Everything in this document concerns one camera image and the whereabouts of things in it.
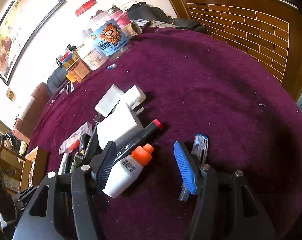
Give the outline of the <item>white bottle orange cap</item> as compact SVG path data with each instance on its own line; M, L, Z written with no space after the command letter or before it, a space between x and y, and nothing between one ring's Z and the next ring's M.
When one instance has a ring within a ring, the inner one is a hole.
M122 194L151 161L153 151L150 144L138 146L130 155L117 162L111 169L103 192L111 198Z

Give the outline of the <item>blue clear utility knife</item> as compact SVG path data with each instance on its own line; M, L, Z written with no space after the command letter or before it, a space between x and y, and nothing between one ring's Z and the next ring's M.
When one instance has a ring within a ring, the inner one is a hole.
M204 134L197 133L195 135L194 143L193 143L192 150L190 153L194 154L196 156L195 161L198 162L197 163L198 169L206 161L207 150L208 150L208 137ZM199 190L200 190L200 179L201 179L201 174L199 172L198 193L197 194L199 194ZM188 200L189 195L190 195L190 191L188 191L186 189L186 187L184 186L184 184L182 183L179 200L182 202L186 202Z

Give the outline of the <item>black marker red cap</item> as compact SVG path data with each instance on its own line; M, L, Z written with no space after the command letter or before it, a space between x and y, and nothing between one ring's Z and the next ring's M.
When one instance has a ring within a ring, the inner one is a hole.
M138 146L141 146L142 143L155 131L163 129L163 125L157 119L154 119L150 124L148 124L143 130L133 136L124 146L118 150L114 165L118 163L123 158L131 154Z

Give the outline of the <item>black gold tube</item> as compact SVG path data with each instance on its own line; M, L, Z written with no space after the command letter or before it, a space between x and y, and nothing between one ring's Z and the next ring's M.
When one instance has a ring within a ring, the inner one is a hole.
M79 152L85 154L86 148L89 144L91 136L89 134L82 134L79 139Z

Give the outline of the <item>black pen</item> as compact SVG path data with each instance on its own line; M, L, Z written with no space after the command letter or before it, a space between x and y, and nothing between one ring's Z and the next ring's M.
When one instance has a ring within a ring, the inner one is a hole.
M89 140L88 146L85 151L85 156L83 160L83 164L89 164L93 157L97 154L100 154L102 149L99 145L97 127L94 128L92 136Z

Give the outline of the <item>large white power adapter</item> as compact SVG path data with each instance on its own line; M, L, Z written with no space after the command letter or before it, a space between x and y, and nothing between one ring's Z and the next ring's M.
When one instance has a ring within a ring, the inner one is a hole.
M126 103L120 103L114 113L97 125L99 146L104 149L109 141L113 141L118 149L143 130L143 126Z

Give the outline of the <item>clear packaged red item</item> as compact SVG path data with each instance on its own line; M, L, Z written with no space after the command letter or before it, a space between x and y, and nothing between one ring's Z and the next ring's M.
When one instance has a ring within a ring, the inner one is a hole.
M84 123L61 144L58 154L69 154L74 151L79 146L80 137L83 134L92 135L92 125L89 122Z

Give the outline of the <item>white square charger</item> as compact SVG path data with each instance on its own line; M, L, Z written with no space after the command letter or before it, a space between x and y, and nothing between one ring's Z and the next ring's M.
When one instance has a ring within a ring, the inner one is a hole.
M106 118L118 104L123 95L124 92L120 88L116 85L112 85L96 104L95 111L97 114L94 121L97 122L101 116Z

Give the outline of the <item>white rounded charger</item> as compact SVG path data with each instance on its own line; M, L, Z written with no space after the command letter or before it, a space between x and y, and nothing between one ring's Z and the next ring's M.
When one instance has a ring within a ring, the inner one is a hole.
M125 92L120 99L120 105L126 104L130 110L134 110L138 105L146 100L146 95L137 86L132 86L127 92Z

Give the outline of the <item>maroon tablecloth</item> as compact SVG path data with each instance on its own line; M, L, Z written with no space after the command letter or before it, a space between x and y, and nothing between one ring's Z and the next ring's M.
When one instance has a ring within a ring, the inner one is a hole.
M107 239L184 237L195 199L178 200L173 145L191 146L197 133L209 138L207 162L243 171L286 239L302 212L302 113L286 90L249 55L195 31L148 28L131 44L115 69L100 68L46 106L30 148L47 151L48 170L57 169L60 145L92 121L111 85L136 85L147 96L141 122L157 119L164 129L149 138L153 158L135 183L118 198L97 197Z

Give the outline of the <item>small blue clear lighter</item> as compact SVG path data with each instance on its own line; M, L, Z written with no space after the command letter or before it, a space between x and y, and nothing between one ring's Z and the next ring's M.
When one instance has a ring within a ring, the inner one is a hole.
M117 64L116 64L116 63L113 63L113 64L107 66L107 69L114 69L114 68L116 68L116 67L117 67Z

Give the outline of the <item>blue cartoon snack jar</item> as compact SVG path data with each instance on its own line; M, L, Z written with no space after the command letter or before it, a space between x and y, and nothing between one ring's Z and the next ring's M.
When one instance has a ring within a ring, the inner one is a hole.
M129 42L114 19L105 22L90 37L95 47L99 48L105 56L111 56L120 51Z

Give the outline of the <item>red lid clear jar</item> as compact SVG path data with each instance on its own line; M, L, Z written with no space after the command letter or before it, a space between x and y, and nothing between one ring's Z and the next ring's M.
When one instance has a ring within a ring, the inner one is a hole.
M76 23L81 32L87 31L91 19L96 16L97 11L99 11L99 7L96 0L85 2L75 11Z

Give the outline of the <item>framed horse painting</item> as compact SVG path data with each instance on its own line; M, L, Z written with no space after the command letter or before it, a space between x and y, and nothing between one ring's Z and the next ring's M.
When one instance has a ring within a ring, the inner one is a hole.
M8 85L36 33L65 0L0 0L0 79Z

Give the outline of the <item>wooden brick pattern cabinet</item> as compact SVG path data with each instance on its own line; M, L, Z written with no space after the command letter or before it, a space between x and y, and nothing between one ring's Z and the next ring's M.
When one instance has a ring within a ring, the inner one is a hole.
M209 34L269 71L297 101L302 93L302 14L283 0L181 0Z

